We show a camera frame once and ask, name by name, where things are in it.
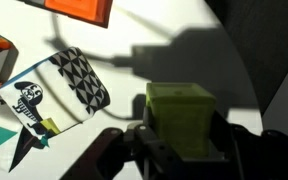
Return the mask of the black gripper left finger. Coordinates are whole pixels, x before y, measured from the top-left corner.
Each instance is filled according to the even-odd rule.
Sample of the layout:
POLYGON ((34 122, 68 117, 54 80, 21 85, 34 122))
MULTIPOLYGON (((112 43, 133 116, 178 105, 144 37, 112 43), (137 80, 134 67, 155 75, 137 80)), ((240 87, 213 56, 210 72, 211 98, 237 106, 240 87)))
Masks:
POLYGON ((179 155, 148 126, 123 132, 106 128, 60 180, 113 180, 126 162, 134 162, 142 180, 186 180, 179 155))

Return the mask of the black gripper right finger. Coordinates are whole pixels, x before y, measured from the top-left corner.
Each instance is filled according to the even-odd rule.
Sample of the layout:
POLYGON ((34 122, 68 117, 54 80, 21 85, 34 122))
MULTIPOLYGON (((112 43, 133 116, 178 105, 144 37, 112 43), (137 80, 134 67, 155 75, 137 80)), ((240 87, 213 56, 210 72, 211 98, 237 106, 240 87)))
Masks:
POLYGON ((288 136, 277 130, 255 135, 228 123, 218 112, 210 139, 224 157, 212 168, 218 180, 288 180, 288 136))

